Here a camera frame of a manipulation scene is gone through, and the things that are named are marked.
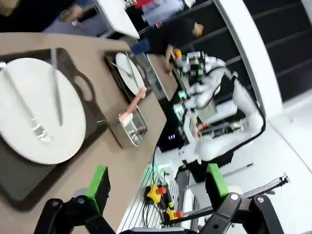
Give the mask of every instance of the black shirt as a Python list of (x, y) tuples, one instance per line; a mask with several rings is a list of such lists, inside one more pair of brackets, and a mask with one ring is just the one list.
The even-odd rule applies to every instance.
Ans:
[(150, 53), (165, 55), (168, 45), (175, 48), (190, 42), (194, 36), (192, 30), (195, 21), (192, 19), (177, 19), (163, 24), (161, 28), (151, 29), (147, 33), (150, 42)]

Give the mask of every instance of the black tray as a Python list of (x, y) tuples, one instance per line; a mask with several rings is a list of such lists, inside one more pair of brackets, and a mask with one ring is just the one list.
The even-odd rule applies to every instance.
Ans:
[[(117, 53), (124, 53), (124, 54), (128, 54), (128, 56), (130, 57), (130, 53), (127, 51), (105, 51), (105, 55), (104, 55), (104, 61), (106, 63), (106, 65), (108, 66), (110, 72), (112, 73), (118, 87), (120, 88), (122, 94), (124, 95), (124, 97), (126, 98), (127, 102), (130, 104), (130, 102), (136, 97), (131, 91), (130, 89), (127, 87), (127, 85), (125, 84), (125, 82), (122, 80), (122, 78), (120, 77), (118, 68), (116, 68), (115, 66), (113, 66), (111, 64), (111, 62), (116, 64), (116, 54)], [(148, 82), (147, 79), (147, 73), (145, 71), (145, 69), (140, 65), (140, 63), (138, 62), (138, 60), (136, 59), (136, 57), (131, 57), (130, 60), (134, 63), (135, 66), (140, 66), (142, 68), (142, 71), (144, 72), (144, 74), (141, 74), (143, 78), (143, 82), (145, 84), (145, 87), (147, 88), (146, 91), (146, 97), (152, 92), (151, 89), (151, 85)]]
[[(96, 102), (94, 87), (89, 79), (78, 71), (67, 51), (57, 48), (58, 69), (68, 78), (79, 98), (86, 117), (86, 135), (80, 150), (66, 162), (55, 165), (42, 165), (31, 162), (12, 150), (0, 137), (0, 190), (15, 209), (32, 209), (51, 189), (59, 178), (73, 165), (79, 156), (105, 132), (108, 124)], [(51, 63), (50, 49), (0, 55), (0, 61), (9, 62), (18, 58), (36, 58)], [(75, 83), (81, 77), (83, 87)], [(85, 100), (83, 90), (89, 89), (91, 100)]]

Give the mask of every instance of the white cloth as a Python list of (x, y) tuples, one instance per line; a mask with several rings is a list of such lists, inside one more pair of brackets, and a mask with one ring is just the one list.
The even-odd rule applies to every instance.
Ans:
[(164, 22), (183, 7), (182, 0), (155, 0), (142, 7), (144, 13), (142, 19), (153, 26), (158, 22)]

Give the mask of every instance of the red button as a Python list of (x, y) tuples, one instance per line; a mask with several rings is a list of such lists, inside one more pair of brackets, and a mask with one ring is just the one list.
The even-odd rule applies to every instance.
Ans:
[(177, 211), (177, 212), (175, 213), (175, 216), (176, 216), (177, 218), (182, 218), (183, 212), (182, 212), (182, 211)]

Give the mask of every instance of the knife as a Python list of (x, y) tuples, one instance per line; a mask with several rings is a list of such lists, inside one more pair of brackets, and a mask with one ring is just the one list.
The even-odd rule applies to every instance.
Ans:
[(63, 126), (63, 112), (62, 112), (62, 105), (60, 101), (59, 84), (58, 84), (58, 77), (57, 77), (58, 60), (57, 60), (56, 48), (51, 48), (51, 61), (52, 61), (52, 66), (53, 66), (54, 98), (55, 98), (55, 104), (56, 104), (57, 112), (58, 112), (58, 121), (59, 121), (59, 125)]
[(128, 53), (127, 53), (127, 52), (126, 52), (126, 56), (127, 56), (128, 66), (129, 66), (130, 71), (131, 71), (131, 76), (132, 76), (132, 78), (135, 80), (136, 86), (137, 86), (138, 90), (140, 91), (140, 87), (139, 87), (138, 84), (137, 84), (137, 79), (136, 79), (135, 74), (134, 74), (134, 72), (133, 72), (133, 69), (132, 69), (132, 66), (131, 66), (131, 63), (130, 63), (130, 59), (129, 59), (129, 56), (128, 56)]

